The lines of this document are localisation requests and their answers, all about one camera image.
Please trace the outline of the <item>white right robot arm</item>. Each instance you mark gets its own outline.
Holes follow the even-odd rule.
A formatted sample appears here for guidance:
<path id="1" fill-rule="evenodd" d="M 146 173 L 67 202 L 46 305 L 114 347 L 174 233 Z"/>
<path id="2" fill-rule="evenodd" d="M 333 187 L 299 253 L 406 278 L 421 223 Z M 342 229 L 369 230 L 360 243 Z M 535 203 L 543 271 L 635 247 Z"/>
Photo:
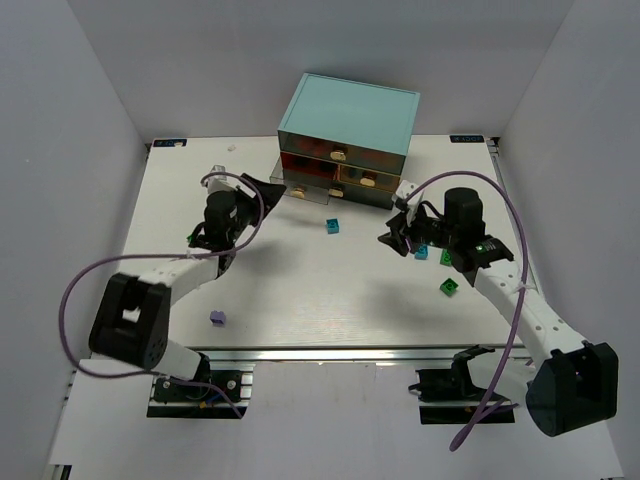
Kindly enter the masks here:
<path id="1" fill-rule="evenodd" d="M 399 212 L 381 243 L 401 256 L 423 246 L 446 251 L 452 267 L 514 328 L 531 364 L 503 360 L 489 347 L 457 353 L 447 370 L 421 370 L 412 390 L 423 402 L 479 400 L 489 410 L 523 406 L 534 424 L 555 437 L 617 413 L 619 359 L 607 343 L 594 344 L 571 328 L 535 290 L 526 289 L 513 253 L 487 234 L 483 203 L 470 188 L 446 191 L 442 214 L 428 215 L 418 187 L 394 194 Z"/>

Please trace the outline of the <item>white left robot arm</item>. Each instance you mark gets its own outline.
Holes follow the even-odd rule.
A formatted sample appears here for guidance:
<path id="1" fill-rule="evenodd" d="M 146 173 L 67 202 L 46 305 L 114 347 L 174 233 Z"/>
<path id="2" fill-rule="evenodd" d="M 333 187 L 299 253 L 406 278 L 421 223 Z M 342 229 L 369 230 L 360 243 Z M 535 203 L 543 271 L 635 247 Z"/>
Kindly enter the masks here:
<path id="1" fill-rule="evenodd" d="M 186 382 L 203 382 L 204 356 L 169 339 L 171 307 L 230 268 L 244 231 L 257 229 L 286 192 L 247 174 L 233 187 L 221 171 L 202 181 L 207 189 L 203 220 L 188 237 L 189 252 L 133 276 L 113 275 L 89 335 L 89 348 L 145 372 Z"/>

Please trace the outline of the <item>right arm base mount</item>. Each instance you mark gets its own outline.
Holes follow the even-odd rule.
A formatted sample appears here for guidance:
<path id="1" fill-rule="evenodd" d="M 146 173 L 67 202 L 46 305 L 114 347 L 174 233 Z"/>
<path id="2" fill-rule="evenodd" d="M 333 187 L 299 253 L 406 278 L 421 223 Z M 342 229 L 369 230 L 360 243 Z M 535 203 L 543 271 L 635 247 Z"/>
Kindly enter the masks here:
<path id="1" fill-rule="evenodd" d="M 473 346 L 454 355 L 444 367 L 426 367 L 415 371 L 417 380 L 408 392 L 418 397 L 420 424 L 423 426 L 463 426 L 478 409 L 492 379 L 495 367 L 489 366 L 489 379 L 474 382 L 470 367 L 480 360 L 499 361 L 494 348 Z"/>

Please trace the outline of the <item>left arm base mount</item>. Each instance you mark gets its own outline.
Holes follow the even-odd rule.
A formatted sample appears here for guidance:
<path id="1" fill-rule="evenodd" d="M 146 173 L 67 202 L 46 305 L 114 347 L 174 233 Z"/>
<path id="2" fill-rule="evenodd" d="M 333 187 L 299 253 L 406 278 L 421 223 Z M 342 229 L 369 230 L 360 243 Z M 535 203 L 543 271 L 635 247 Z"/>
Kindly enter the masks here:
<path id="1" fill-rule="evenodd" d="M 158 376 L 146 416 L 151 419 L 240 420 L 253 386 L 253 367 L 209 360 L 194 380 Z"/>

